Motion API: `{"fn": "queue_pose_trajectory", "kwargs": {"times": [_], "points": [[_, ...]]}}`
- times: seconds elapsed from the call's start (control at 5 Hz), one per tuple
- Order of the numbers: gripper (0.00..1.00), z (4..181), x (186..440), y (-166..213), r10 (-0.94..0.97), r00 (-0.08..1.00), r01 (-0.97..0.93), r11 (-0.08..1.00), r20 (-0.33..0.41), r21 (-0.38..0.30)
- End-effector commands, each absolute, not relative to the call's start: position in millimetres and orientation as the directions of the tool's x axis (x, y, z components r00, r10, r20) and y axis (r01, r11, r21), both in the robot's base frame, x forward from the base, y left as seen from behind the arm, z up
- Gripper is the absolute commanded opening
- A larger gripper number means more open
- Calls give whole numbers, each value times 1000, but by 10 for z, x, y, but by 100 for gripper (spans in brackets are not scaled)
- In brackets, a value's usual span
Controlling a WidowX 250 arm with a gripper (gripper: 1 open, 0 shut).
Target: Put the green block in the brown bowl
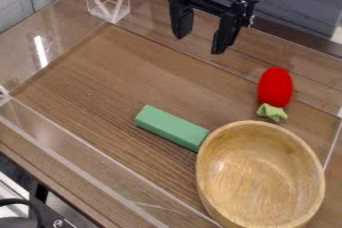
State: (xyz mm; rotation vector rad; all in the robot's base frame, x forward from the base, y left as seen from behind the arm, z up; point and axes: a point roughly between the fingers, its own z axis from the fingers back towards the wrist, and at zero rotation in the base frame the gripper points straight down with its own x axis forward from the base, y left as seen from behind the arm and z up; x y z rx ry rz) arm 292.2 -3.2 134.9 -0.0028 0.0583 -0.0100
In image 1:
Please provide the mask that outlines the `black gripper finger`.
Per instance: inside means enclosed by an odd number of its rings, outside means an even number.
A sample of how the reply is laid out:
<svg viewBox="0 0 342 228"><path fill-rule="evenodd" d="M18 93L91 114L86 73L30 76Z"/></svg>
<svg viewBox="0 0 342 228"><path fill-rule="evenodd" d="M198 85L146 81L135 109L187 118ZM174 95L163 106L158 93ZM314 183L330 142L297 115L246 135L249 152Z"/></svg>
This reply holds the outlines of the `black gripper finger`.
<svg viewBox="0 0 342 228"><path fill-rule="evenodd" d="M174 36L183 39L193 31L194 10L190 0L168 0Z"/></svg>
<svg viewBox="0 0 342 228"><path fill-rule="evenodd" d="M226 49L234 44L239 29L241 23L238 15L231 12L226 12L221 16L219 28L214 33L211 46L213 54L222 54Z"/></svg>

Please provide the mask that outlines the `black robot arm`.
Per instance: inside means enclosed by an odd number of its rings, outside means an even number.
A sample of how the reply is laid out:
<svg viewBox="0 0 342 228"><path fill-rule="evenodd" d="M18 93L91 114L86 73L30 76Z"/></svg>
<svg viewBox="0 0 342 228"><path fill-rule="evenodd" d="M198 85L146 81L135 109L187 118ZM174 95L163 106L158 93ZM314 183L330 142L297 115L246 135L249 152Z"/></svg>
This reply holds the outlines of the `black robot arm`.
<svg viewBox="0 0 342 228"><path fill-rule="evenodd" d="M219 18L214 33L211 53L222 54L234 45L243 27L254 21L254 8L259 0L168 0L172 34L183 39L194 27L194 10Z"/></svg>

